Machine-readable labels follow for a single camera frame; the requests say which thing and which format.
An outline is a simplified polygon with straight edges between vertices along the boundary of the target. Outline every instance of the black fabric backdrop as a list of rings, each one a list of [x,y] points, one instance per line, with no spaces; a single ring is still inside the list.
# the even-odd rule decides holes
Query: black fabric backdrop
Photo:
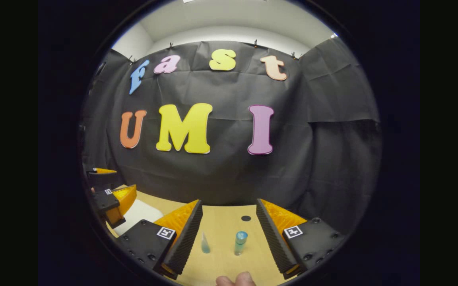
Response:
[[[231,71],[209,68],[216,49],[236,52]],[[155,74],[166,56],[181,57],[176,71]],[[285,81],[266,74],[260,58],[285,65]],[[131,73],[149,60],[132,95]],[[192,105],[209,103],[209,154],[156,150],[162,105],[176,105],[184,119]],[[272,107],[273,152],[251,155],[253,119],[248,107]],[[145,109],[133,149],[120,143],[121,114]],[[130,120],[133,135],[135,117]],[[111,51],[82,114],[82,160],[87,168],[117,170],[121,183],[148,194],[205,205],[249,205],[260,197],[307,218],[320,216],[342,233],[362,216],[380,162],[380,129],[374,96],[363,70],[339,38],[300,60],[239,42],[198,42],[155,52],[135,63]]]

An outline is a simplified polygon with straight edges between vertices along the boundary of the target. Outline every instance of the wooden table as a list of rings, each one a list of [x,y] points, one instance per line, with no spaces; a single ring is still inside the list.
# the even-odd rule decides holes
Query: wooden table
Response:
[[[138,191],[137,199],[160,210],[164,215],[185,205],[153,197]],[[177,283],[185,286],[214,286],[215,279],[225,275],[235,280],[240,272],[248,271],[258,286],[273,286],[286,282],[278,271],[264,232],[256,217],[256,205],[238,207],[202,206],[202,220],[190,256]],[[250,216],[243,221],[242,216]],[[116,233],[107,226],[111,233]],[[242,255],[234,255],[236,232],[248,233]],[[210,246],[210,253],[200,247],[202,232]]]

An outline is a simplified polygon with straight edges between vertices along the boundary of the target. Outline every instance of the ridged rubber pad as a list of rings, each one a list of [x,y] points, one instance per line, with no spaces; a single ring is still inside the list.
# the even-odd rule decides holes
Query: ridged rubber pad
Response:
[[[175,274],[183,273],[183,268],[185,268],[185,264],[187,263],[194,240],[196,240],[201,219],[202,202],[198,200],[180,236],[177,237],[176,242],[169,252],[167,252],[163,261],[163,263],[173,270]]]
[[[298,263],[296,262],[291,250],[289,250],[287,244],[285,244],[284,239],[282,239],[281,234],[278,232],[278,229],[273,223],[273,220],[268,214],[268,211],[261,199],[257,199],[256,215],[259,219],[262,230],[264,231],[266,240],[268,241],[271,255],[273,256],[280,273],[284,275],[284,278],[297,275],[298,273],[296,271],[286,274],[289,269],[292,269]]]

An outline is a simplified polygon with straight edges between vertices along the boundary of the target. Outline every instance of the white ceiling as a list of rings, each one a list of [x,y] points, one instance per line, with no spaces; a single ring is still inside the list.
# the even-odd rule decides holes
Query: white ceiling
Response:
[[[209,26],[243,26],[272,31],[313,48],[333,32],[307,11],[285,0],[174,0],[140,22],[154,42]]]

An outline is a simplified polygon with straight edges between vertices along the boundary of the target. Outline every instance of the blue letter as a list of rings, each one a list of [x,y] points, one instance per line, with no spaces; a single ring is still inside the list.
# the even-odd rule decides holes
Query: blue letter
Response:
[[[132,82],[130,84],[130,93],[129,94],[132,94],[132,92],[134,92],[135,89],[137,89],[140,85],[140,78],[142,78],[144,76],[144,72],[145,72],[145,69],[144,67],[147,66],[147,64],[149,64],[149,60],[146,60],[144,63],[142,63],[142,65],[140,65],[130,76],[130,78],[132,78]]]

